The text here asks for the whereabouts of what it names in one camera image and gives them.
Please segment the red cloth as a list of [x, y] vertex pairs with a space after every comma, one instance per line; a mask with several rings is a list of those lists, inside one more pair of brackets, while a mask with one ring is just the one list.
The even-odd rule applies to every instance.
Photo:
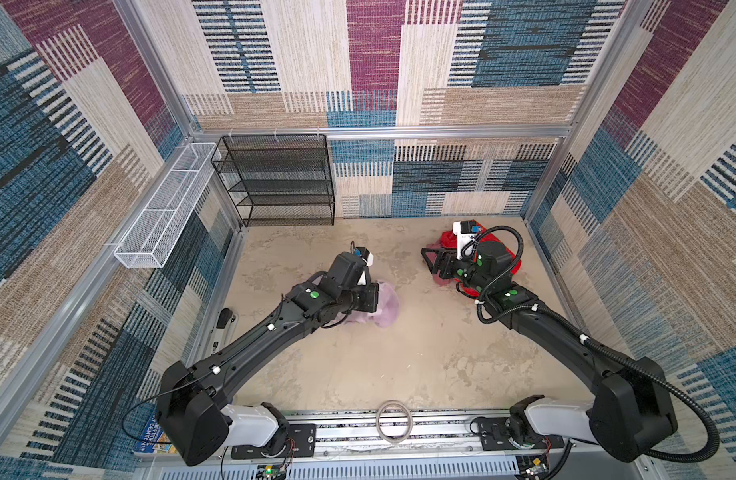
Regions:
[[[496, 237], [495, 230], [481, 226], [483, 231], [476, 240], [474, 251], [480, 256], [482, 277], [476, 282], [455, 281], [457, 288], [471, 298], [479, 297], [490, 284], [492, 286], [488, 293], [509, 289], [513, 275], [521, 266], [521, 260], [515, 261], [517, 255]], [[442, 234], [441, 247], [456, 249], [456, 237], [452, 229]]]

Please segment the light purple cloth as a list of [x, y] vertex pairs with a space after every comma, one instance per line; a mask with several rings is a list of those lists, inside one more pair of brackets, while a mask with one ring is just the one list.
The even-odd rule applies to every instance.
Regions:
[[373, 313], [354, 312], [347, 319], [346, 323], [373, 323], [378, 327], [387, 328], [392, 326], [400, 316], [400, 298], [395, 287], [384, 280], [379, 280], [379, 296], [377, 309]]

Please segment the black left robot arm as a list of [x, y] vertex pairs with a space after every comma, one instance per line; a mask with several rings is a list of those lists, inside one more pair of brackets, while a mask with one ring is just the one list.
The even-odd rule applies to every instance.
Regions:
[[272, 404], [239, 406], [232, 400], [256, 373], [289, 346], [338, 315], [374, 313], [379, 285], [370, 275], [372, 253], [351, 247], [330, 268], [295, 285], [259, 324], [191, 366], [168, 367], [154, 418], [184, 463], [193, 467], [222, 449], [253, 447], [266, 455], [290, 450], [289, 422]]

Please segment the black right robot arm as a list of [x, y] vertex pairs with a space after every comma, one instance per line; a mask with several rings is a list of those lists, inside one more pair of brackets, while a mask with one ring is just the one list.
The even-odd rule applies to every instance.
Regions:
[[425, 248], [430, 272], [454, 280], [458, 289], [484, 309], [482, 323], [500, 323], [550, 353], [573, 372], [594, 398], [563, 404], [543, 395], [513, 405], [507, 422], [517, 447], [543, 436], [564, 436], [600, 445], [614, 458], [631, 462], [678, 429], [670, 394], [654, 382], [663, 369], [644, 358], [630, 369], [592, 351], [582, 332], [512, 278], [514, 258], [500, 242], [485, 242], [470, 258], [453, 249]]

